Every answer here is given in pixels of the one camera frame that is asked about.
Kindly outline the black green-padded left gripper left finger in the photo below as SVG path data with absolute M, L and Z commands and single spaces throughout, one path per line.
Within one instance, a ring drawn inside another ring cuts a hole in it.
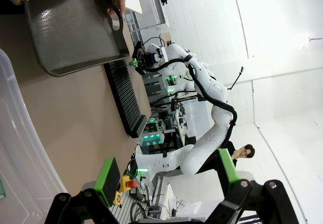
M 52 201 L 45 223 L 118 223 L 109 208 L 117 194 L 121 175 L 114 157 L 108 157 L 94 185 L 76 196 L 58 193 Z

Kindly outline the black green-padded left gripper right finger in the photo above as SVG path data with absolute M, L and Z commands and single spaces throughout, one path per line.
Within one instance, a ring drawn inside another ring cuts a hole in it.
M 224 193 L 206 223 L 237 223 L 245 211 L 254 211 L 262 223 L 299 223 L 283 183 L 263 185 L 238 176 L 226 149 L 218 149 L 217 172 Z

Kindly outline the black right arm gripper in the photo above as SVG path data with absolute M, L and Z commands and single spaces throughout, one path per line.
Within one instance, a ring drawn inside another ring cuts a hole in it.
M 138 41 L 133 50 L 132 58 L 138 58 L 141 55 L 142 51 L 142 42 Z M 144 69 L 153 68 L 153 66 L 157 63 L 157 60 L 155 59 L 155 53 L 151 52 L 145 52 L 141 57 L 141 66 Z M 139 67 L 140 62 L 136 59 L 133 59 L 129 62 L 129 66 L 131 67 Z

